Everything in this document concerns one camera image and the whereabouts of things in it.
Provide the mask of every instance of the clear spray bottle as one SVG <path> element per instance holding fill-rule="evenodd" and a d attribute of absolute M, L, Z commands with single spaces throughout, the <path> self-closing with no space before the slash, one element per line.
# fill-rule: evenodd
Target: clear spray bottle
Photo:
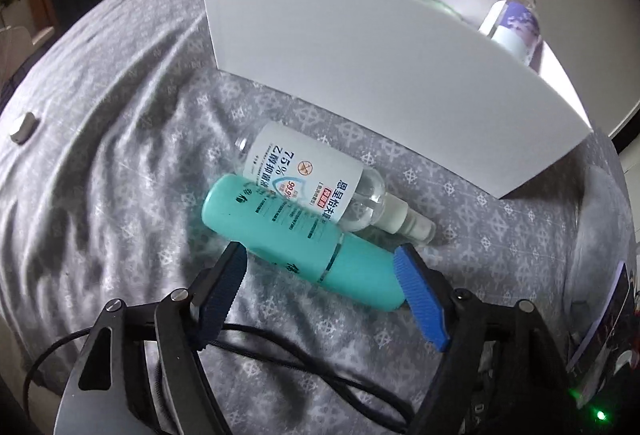
<path fill-rule="evenodd" d="M 377 170 L 280 123 L 247 126 L 236 152 L 236 173 L 337 222 L 344 231 L 374 225 L 424 242 L 435 235 L 435 224 L 388 193 Z"/>

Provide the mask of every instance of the gray patterned fabric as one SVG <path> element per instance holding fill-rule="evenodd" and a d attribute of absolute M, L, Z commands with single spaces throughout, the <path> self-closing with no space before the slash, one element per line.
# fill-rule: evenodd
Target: gray patterned fabric
<path fill-rule="evenodd" d="M 40 124 L 18 147 L 8 129 L 25 111 Z M 200 207 L 232 169 L 236 134 L 259 116 L 375 166 L 391 192 L 438 225 L 433 243 L 418 246 L 431 267 L 486 301 L 532 299 L 561 343 L 584 167 L 612 173 L 626 195 L 600 132 L 496 200 L 338 116 L 219 72 L 203 0 L 105 0 L 31 70 L 0 116 L 0 304 L 29 359 L 92 325 L 108 299 L 159 300 L 216 259 L 226 241 L 201 223 Z M 228 320 L 282 333 L 414 405 L 440 357 L 408 310 L 369 309 L 253 257 Z M 42 367 L 55 391 L 80 346 Z M 215 348 L 202 360 L 234 433 L 385 433 L 316 377 Z"/>

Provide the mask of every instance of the bottle with purple label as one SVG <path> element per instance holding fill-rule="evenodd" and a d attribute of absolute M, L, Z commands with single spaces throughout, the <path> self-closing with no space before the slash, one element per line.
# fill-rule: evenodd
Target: bottle with purple label
<path fill-rule="evenodd" d="M 540 42 L 536 0 L 498 0 L 479 31 L 529 65 Z"/>

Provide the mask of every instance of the purple label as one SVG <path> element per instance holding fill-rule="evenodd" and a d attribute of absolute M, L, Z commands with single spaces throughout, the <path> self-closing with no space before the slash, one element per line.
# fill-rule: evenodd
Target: purple label
<path fill-rule="evenodd" d="M 507 9 L 499 25 L 515 32 L 530 50 L 538 44 L 540 39 L 538 19 L 518 2 L 507 2 Z"/>

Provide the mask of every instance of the white chair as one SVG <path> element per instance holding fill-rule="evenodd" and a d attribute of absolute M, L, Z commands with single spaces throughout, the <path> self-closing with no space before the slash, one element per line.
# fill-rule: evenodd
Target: white chair
<path fill-rule="evenodd" d="M 53 27 L 45 27 L 33 38 L 25 27 L 0 28 L 0 88 L 53 35 Z"/>

